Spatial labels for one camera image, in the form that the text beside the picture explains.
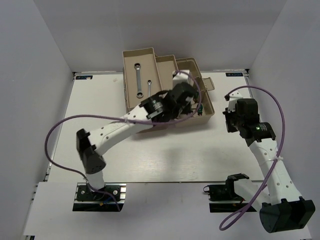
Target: cable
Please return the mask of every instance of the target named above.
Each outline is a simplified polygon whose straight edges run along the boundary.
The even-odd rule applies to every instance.
[[[107,204],[111,199],[112,199],[112,198],[109,197],[107,200],[104,200],[102,203],[103,203],[103,204]]]
[[[49,137],[50,135],[52,134],[52,132],[59,126],[61,125],[62,123],[66,122],[66,121],[69,121],[71,119],[77,119],[77,118],[95,118],[95,119],[108,119],[108,120],[113,120],[113,121],[118,121],[118,122],[129,122],[129,123],[137,123],[137,124],[145,124],[145,125],[172,125],[172,124],[177,124],[177,123],[181,123],[181,122],[184,122],[186,121],[187,119],[191,118],[193,115],[195,115],[200,106],[201,106],[201,102],[202,102],[202,96],[201,96],[201,89],[200,89],[200,86],[199,84],[197,83],[197,81],[188,73],[184,72],[184,71],[176,71],[176,73],[182,73],[182,74],[185,74],[187,75],[190,79],[192,79],[192,81],[194,82],[194,84],[196,85],[196,88],[199,92],[199,103],[198,103],[198,106],[197,108],[194,110],[193,113],[187,115],[186,117],[184,118],[181,118],[179,120],[172,120],[172,121],[168,121],[168,122],[149,122],[149,121],[143,121],[143,120],[130,120],[130,119],[124,119],[124,118],[119,118],[119,117],[112,117],[112,116],[102,116],[102,115],[92,115],[92,114],[80,114],[80,115],[74,115],[74,116],[69,116],[69,117],[66,117],[60,121],[58,121],[55,125],[53,125],[53,127],[49,130],[49,132],[47,133],[46,137],[45,137],[45,141],[44,141],[44,153],[45,153],[45,156],[46,158],[49,160],[50,163],[52,163],[53,165],[55,165],[56,167],[58,168],[61,168],[61,169],[64,169],[64,170],[67,170],[67,171],[70,171],[70,172],[74,172],[74,173],[77,173],[77,174],[80,174],[83,179],[86,181],[87,183],[87,186],[89,187],[89,189],[93,192],[96,192],[96,193],[100,193],[100,194],[106,194],[108,195],[109,197],[112,198],[112,200],[115,202],[116,204],[116,207],[118,209],[118,211],[120,212],[120,207],[119,207],[119,204],[116,200],[116,198],[110,194],[109,192],[107,191],[102,191],[102,190],[98,190],[98,189],[95,189],[93,188],[89,182],[88,182],[88,179],[86,177],[86,175],[84,175],[81,171],[78,171],[76,169],[73,169],[73,168],[70,168],[70,167],[66,167],[66,166],[62,166],[56,162],[54,162],[51,157],[49,156],[49,151],[48,151],[48,142],[49,142]]]
[[[205,188],[209,188],[209,185],[203,187],[203,192],[206,193],[206,194],[209,193],[210,192],[210,188],[209,188],[208,191],[205,191]]]
[[[226,96],[229,96],[232,92],[238,90],[238,89],[244,89],[244,88],[251,88],[251,89],[258,89],[260,91],[265,92],[266,94],[268,94],[270,97],[272,97],[272,99],[275,101],[276,105],[279,108],[280,111],[280,115],[281,115],[281,121],[282,121],[282,133],[281,133],[281,140],[280,140],[280,144],[279,144],[279,148],[278,151],[276,153],[276,157],[278,158],[280,156],[280,153],[282,151],[282,148],[284,146],[284,141],[285,141],[285,133],[286,133],[286,123],[285,123],[285,115],[284,112],[280,106],[280,103],[278,102],[278,100],[276,99],[276,97],[269,92],[268,90],[265,90],[261,87],[258,86],[250,86],[250,85],[245,85],[245,86],[239,86],[236,87],[235,89],[231,90],[230,92],[228,92],[228,94]],[[268,171],[268,173],[266,174],[261,186],[259,187],[258,191],[255,193],[255,195],[253,196],[253,198],[249,201],[249,203],[240,208],[239,210],[233,212],[232,214],[230,214],[229,216],[227,216],[221,223],[219,226],[219,229],[221,231],[227,230],[228,228],[230,228],[233,224],[235,224],[245,213],[246,211],[248,211],[248,209],[252,206],[252,204],[254,203],[254,201],[257,199],[257,197],[259,196],[259,194],[267,187],[267,181],[269,179],[269,177],[271,176],[271,173],[273,172],[273,170],[275,169],[277,164],[277,159],[273,160],[273,163],[270,167],[270,170]],[[223,227],[223,225],[225,224],[225,222],[227,220],[229,220],[231,217],[233,217],[234,215],[238,214],[227,226]]]

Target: wrench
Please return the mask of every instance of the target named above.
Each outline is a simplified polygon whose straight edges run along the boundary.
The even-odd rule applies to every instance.
[[[152,84],[152,81],[151,80],[148,80],[148,97],[150,97],[151,95],[151,84]]]
[[[135,69],[135,75],[136,75],[136,85],[137,85],[137,88],[138,88],[138,92],[136,93],[136,97],[138,99],[141,99],[144,94],[142,92],[142,89],[141,89],[141,78],[140,78],[140,69],[141,69],[141,64],[140,63],[135,63],[134,64],[134,69]]]

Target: white wall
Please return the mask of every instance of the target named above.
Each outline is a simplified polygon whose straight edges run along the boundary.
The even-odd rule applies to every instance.
[[[0,239],[21,238],[72,72],[32,0],[0,1]]]
[[[275,94],[286,120],[282,156],[294,183],[317,208],[308,224],[320,239],[320,2],[289,0],[281,11],[250,71],[251,84]],[[262,119],[278,136],[281,120],[275,103],[263,93]]]
[[[74,72],[121,71],[122,51],[252,66],[286,0],[34,0]]]

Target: black clamp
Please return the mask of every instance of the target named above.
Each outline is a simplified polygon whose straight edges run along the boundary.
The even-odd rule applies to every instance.
[[[225,180],[225,184],[207,185],[203,188],[205,193],[210,195],[210,201],[242,201],[243,198],[235,193],[235,181],[240,179],[249,179],[243,173],[229,175]]]
[[[226,101],[229,101],[229,100],[230,100],[230,95],[225,95],[225,96],[224,96],[224,99],[225,99]]]

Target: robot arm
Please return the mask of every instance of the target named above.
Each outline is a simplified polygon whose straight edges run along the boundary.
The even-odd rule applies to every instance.
[[[256,100],[243,98],[238,91],[231,93],[226,100],[229,104],[223,114],[228,133],[239,131],[266,177],[278,150],[271,125],[260,122]],[[247,201],[258,190],[249,177],[242,173],[229,176],[226,187],[231,197],[240,196]],[[304,228],[315,212],[315,205],[312,200],[303,199],[280,157],[267,181],[267,187],[269,195],[262,192],[252,205],[259,212],[264,229],[273,233]]]
[[[90,132],[79,130],[76,133],[76,148],[88,183],[94,189],[102,189],[105,186],[102,170],[106,166],[103,154],[131,135],[152,128],[154,122],[168,122],[177,118],[196,93],[190,84],[181,82],[172,90],[158,92],[143,100],[122,117],[126,119],[125,122],[111,122]],[[133,123],[128,120],[150,124]]]

